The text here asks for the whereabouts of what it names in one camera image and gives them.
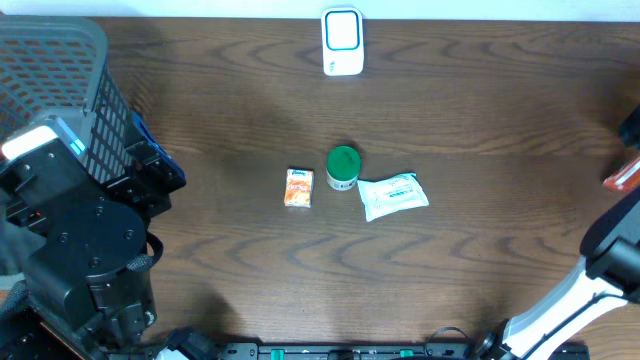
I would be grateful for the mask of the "red chocolate bar wrapper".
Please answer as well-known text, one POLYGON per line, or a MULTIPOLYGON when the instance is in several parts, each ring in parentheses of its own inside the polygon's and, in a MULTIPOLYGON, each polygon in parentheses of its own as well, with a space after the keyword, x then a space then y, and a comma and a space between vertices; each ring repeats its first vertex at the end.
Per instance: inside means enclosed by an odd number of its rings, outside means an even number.
POLYGON ((618 192, 631 192, 639 186, 640 158, 626 163, 613 175, 603 181, 603 186, 618 192))

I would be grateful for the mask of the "mint green wet wipes pack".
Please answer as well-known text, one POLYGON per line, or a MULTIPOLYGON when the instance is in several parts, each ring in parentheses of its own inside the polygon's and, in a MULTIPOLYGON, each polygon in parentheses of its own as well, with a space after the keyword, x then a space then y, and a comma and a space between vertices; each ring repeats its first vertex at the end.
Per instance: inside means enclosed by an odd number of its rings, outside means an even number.
POLYGON ((402 173, 379 181, 358 180, 357 186, 367 222, 430 205, 415 173, 402 173))

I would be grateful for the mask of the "green lid seasoning jar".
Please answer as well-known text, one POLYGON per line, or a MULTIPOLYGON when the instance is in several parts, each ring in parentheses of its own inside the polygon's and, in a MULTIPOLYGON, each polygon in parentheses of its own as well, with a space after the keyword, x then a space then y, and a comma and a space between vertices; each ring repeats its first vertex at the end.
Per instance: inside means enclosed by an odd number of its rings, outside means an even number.
POLYGON ((337 191, 347 191, 353 188, 358 180, 362 160, 358 151, 350 146, 333 148, 326 163, 327 183, 337 191))

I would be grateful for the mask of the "small orange juice packet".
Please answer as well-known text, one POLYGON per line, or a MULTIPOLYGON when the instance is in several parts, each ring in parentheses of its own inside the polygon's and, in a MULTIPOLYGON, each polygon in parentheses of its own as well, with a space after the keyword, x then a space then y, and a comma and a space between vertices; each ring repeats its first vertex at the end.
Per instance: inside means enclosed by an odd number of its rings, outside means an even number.
POLYGON ((311 207, 314 186, 314 171, 288 169, 284 193, 284 205, 287 207, 311 207))

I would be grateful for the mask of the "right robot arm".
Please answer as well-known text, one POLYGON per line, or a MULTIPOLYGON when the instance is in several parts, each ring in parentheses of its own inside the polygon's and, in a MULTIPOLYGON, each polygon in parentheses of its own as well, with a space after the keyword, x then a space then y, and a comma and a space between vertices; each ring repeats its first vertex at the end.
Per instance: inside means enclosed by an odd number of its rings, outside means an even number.
POLYGON ((603 185, 625 196, 587 230, 575 267, 536 305, 489 333, 473 359, 548 360, 598 317, 639 302, 639 160, 603 185))

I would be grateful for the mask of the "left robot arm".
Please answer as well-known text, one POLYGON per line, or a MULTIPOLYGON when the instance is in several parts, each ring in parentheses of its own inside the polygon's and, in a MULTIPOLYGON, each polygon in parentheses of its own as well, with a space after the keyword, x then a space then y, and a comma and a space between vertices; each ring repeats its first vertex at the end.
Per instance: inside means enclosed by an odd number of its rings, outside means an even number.
POLYGON ((163 245, 149 224, 184 173, 135 112, 97 119, 86 138, 76 125, 50 113, 4 146, 3 236, 36 244, 1 307, 1 355, 154 359, 162 345, 142 337, 157 317, 150 271, 163 245))

